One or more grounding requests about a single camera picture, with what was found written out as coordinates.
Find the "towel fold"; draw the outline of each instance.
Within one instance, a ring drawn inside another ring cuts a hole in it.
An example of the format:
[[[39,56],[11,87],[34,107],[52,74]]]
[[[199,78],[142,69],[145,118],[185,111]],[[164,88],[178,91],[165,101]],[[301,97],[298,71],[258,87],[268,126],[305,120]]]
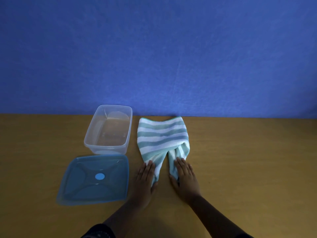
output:
[[[184,158],[189,153],[189,140],[185,123],[182,117],[157,122],[141,118],[138,127],[138,146],[146,164],[150,160],[155,163],[152,184],[159,179],[159,172],[163,160],[168,153],[170,174],[178,179],[177,169],[174,166],[176,157]]]

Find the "plastic container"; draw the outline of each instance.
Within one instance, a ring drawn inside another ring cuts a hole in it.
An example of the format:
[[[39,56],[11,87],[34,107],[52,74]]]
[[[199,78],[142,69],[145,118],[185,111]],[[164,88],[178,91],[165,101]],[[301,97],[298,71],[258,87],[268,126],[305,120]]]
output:
[[[132,108],[101,105],[87,130],[84,144],[94,154],[122,154],[128,148],[132,124]]]
[[[85,205],[124,200],[128,181],[129,162],[125,155],[78,157],[63,176],[56,202]]]

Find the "wooden surface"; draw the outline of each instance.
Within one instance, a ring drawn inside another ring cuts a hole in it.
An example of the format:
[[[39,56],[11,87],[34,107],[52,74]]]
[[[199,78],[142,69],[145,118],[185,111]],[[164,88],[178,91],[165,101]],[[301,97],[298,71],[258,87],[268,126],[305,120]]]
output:
[[[80,237],[122,202],[59,206],[68,164],[90,154],[92,116],[0,115],[0,237]],[[169,117],[148,117],[166,120]],[[142,164],[133,117],[130,173]],[[184,117],[204,197],[255,237],[316,237],[317,120]],[[158,192],[128,237],[209,237],[176,196],[165,159]]]

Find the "black sleeve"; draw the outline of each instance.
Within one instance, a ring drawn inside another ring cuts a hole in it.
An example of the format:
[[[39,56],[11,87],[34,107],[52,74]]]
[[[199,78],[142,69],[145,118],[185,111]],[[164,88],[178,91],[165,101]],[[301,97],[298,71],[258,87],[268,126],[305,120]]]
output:
[[[240,234],[240,235],[236,236],[236,238],[253,238],[253,237],[244,233],[244,234]]]
[[[105,224],[94,225],[81,238],[116,238],[112,230]]]

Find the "blue fabric background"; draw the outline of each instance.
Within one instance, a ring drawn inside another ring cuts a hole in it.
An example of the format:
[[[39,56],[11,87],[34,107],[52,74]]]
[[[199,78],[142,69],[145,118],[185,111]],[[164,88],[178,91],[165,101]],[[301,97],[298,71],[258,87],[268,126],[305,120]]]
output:
[[[317,0],[0,0],[0,112],[317,118]]]

